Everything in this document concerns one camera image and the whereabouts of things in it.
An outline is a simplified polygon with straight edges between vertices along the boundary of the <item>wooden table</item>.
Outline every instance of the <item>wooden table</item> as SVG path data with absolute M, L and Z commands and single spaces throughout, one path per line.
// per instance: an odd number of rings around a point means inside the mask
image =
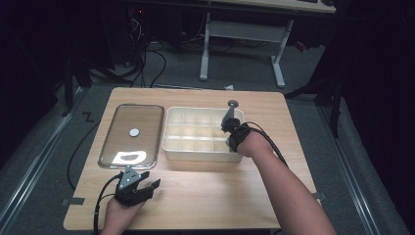
M 166 110 L 172 106 L 227 109 L 227 102 L 231 99 L 239 102 L 239 109 L 244 112 L 246 121 L 254 121 L 264 128 L 279 147 L 290 169 L 312 193 L 315 192 L 299 138 L 281 93 L 116 88 L 74 193 L 75 198 L 84 198 L 85 201 L 83 205 L 69 206 L 65 228 L 92 230 L 98 195 L 104 184 L 119 173 L 119 169 L 98 166 L 100 151 L 118 105 L 160 105 Z M 160 178 L 161 186 L 129 229 L 280 227 L 251 159 L 243 158 L 240 163 L 170 161 L 160 147 L 158 163 L 150 172 L 149 179 L 143 182 Z M 106 192 L 113 193 L 115 185 L 115 182 L 111 184 Z M 100 228 L 104 223 L 107 199 L 101 203 Z

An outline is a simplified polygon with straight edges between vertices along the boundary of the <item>dark background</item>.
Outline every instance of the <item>dark background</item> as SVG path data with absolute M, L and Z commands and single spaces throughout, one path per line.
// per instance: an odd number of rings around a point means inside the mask
M 3 165 L 55 104 L 54 93 L 64 80 L 69 57 L 81 55 L 111 69 L 117 63 L 134 63 L 134 55 L 125 34 L 129 25 L 122 24 L 123 5 L 47 0 L 3 0 L 0 4 Z M 369 17 L 368 22 L 340 23 L 333 31 L 329 23 L 298 20 L 290 43 L 299 40 L 308 47 L 327 45 L 310 82 L 341 79 L 342 95 L 369 157 L 397 211 L 415 233 L 410 222 L 415 212 L 414 3 L 354 0 L 336 4 L 338 16 Z M 201 13 L 179 10 L 146 9 L 146 14 L 152 24 L 144 28 L 178 47 L 184 39 L 180 30 L 191 35 L 202 17 Z M 115 22 L 109 19 L 124 26 L 115 30 Z

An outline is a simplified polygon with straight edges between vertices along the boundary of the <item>person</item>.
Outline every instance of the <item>person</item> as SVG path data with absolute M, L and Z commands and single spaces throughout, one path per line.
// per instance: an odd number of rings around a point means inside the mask
M 238 146 L 259 170 L 275 215 L 284 234 L 336 234 L 327 214 L 304 184 L 273 153 L 265 138 L 252 131 Z M 121 234 L 144 203 L 124 207 L 112 198 L 107 205 L 102 235 Z

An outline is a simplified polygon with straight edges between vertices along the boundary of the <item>table leg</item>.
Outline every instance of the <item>table leg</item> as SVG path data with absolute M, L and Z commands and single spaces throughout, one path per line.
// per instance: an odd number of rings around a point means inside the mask
M 210 37 L 210 13 L 207 13 L 207 22 L 205 28 L 205 48 L 202 55 L 202 64 L 201 64 L 201 80 L 208 79 L 208 41 Z
M 289 20 L 287 23 L 287 26 L 285 28 L 285 31 L 283 33 L 283 38 L 280 43 L 280 48 L 278 49 L 278 53 L 276 56 L 271 57 L 272 67 L 274 68 L 274 74 L 275 79 L 277 80 L 277 85 L 280 88 L 285 87 L 284 77 L 281 73 L 281 67 L 280 67 L 280 60 L 284 52 L 284 48 L 287 44 L 288 37 L 290 36 L 291 29 L 293 27 L 294 20 Z

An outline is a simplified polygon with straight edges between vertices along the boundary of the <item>white plastic tray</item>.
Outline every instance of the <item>white plastic tray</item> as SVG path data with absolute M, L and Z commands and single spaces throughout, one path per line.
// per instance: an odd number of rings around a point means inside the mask
M 171 107 L 167 111 L 162 148 L 170 160 L 239 162 L 242 155 L 226 145 L 229 133 L 220 129 L 226 109 Z M 235 110 L 244 122 L 244 114 Z

